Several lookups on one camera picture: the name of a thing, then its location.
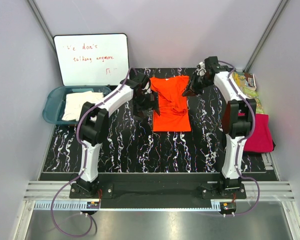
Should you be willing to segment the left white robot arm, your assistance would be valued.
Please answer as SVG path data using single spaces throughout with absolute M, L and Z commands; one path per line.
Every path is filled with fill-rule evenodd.
M 109 135 L 109 118 L 126 102 L 132 101 L 132 113 L 144 118 L 154 111 L 160 114 L 159 95 L 151 90 L 150 78 L 141 72 L 134 72 L 134 78 L 126 77 L 108 95 L 97 103 L 85 102 L 81 108 L 76 138 L 82 146 L 81 167 L 75 178 L 77 187 L 73 192 L 81 192 L 93 198 L 98 190 L 98 163 L 102 143 Z

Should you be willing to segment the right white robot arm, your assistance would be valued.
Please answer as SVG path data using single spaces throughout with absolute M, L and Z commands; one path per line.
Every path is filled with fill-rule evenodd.
M 225 199 L 244 193 L 242 157 L 245 144 L 256 127 L 257 103 L 236 85 L 232 77 L 235 70 L 232 64 L 209 56 L 197 65 L 182 93 L 184 97 L 196 96 L 202 94 L 204 88 L 214 85 L 226 102 L 221 121 L 226 139 L 224 163 L 217 184 L 210 190 Z

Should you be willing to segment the orange t shirt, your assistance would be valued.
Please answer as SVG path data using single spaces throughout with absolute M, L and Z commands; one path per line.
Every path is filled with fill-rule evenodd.
M 150 78 L 151 90 L 158 93 L 159 114 L 153 113 L 154 132 L 190 132 L 188 102 L 182 93 L 189 77 L 179 75 L 171 78 Z

